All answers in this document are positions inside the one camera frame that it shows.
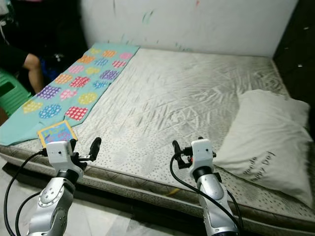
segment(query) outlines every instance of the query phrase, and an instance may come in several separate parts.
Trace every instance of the black cable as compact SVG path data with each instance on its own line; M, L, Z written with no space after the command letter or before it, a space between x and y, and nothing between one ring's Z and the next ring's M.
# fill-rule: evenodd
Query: black cable
M28 163L29 160L31 160L33 157L39 155L39 154L43 154L43 151L39 151L35 154L33 154L32 156L30 156L29 158L27 158L23 164L20 166L20 168L18 169L18 171L15 173L14 177L12 178L12 180L10 181L9 185L6 188L6 192L5 192L5 196L4 196L4 203L3 203L3 215L4 215L4 223L5 223L5 227L8 230L9 234L11 236L15 236L14 232L12 231L9 221L8 221L8 213L7 213L7 204L8 204L8 196L9 196L9 191L10 188L13 184L13 181L15 180L15 178L17 177L17 175L19 174L19 172L23 169L23 167L26 165L26 163Z
M24 207L24 205L33 197L39 195L40 192L38 193L34 193L33 195L29 196L28 198L26 198L24 200L24 202L22 202L22 204L20 205L19 209L18 209L18 212L16 213L16 218L15 218L15 231L16 231L16 235L17 236L21 236L21 233L20 233L20 230L19 230L19 219L20 219L20 214L21 214L21 211L22 211L22 208Z
M179 183L181 183L182 185L186 186L187 188L190 188L191 190L193 190L194 192L200 194L201 196L205 197L206 199L208 199L210 202L212 202L214 205L216 205L218 208L220 208L236 225L236 227L239 229L239 231L241 232L243 228L241 228L240 224L237 222L237 220L235 219L235 217L230 214L230 212L228 212L224 207L222 207L219 203L217 203L216 200L214 200L213 198L209 197L207 194L205 194L204 192L200 191L199 189L191 186L190 184L182 181L180 178L178 178L174 171L173 171L173 162L174 159L178 156L178 155L182 155L181 152L178 152L176 154L174 154L174 156L172 156L170 165L169 165L169 169L171 172L171 175L174 177L175 180L177 180Z
M235 208L236 208L236 212L237 212L237 215L238 215L238 221L240 222L240 225L242 227L242 229L244 228L244 225L243 225L243 219L242 219L242 214L241 214L241 211L240 211L240 208L238 207L238 204L235 200L235 198L233 197L233 195L227 190L227 193L228 195L231 197L234 205L235 205Z

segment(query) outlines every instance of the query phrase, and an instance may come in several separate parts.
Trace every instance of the knee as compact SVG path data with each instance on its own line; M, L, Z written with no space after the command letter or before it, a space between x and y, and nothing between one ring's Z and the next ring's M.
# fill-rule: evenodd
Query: knee
M25 59L25 63L24 66L28 69L28 70L36 70L36 69L40 69L40 60L37 56L33 55L33 54L28 54L28 56Z

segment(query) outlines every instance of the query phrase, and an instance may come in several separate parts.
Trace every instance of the blue cloth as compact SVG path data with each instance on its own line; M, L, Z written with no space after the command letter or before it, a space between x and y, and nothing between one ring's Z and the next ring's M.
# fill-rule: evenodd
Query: blue cloth
M37 138L37 131L64 119L81 124L139 47L96 43L1 127L0 145Z

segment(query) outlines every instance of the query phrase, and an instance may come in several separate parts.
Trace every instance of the pillow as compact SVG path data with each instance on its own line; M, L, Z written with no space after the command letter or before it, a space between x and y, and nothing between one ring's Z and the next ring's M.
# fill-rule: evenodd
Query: pillow
M309 105L262 90L245 92L239 101L240 109L214 164L312 207L307 174L312 139L304 128Z

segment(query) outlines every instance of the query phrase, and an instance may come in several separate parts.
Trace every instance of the mattress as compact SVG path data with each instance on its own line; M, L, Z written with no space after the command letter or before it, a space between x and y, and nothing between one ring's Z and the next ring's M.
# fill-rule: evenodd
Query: mattress
M177 140L183 148L202 136L219 150L238 111L238 96L251 89L288 96L268 58L139 49L86 120L73 128L80 154L89 152L95 137L102 138L81 184L201 217L197 195L169 172L171 143ZM31 140L0 146L0 152L20 165L41 148L39 140ZM55 174L45 157L26 168ZM195 185L187 170L174 166L174 171ZM217 171L239 203L247 229L265 235L315 232L315 213L299 201Z

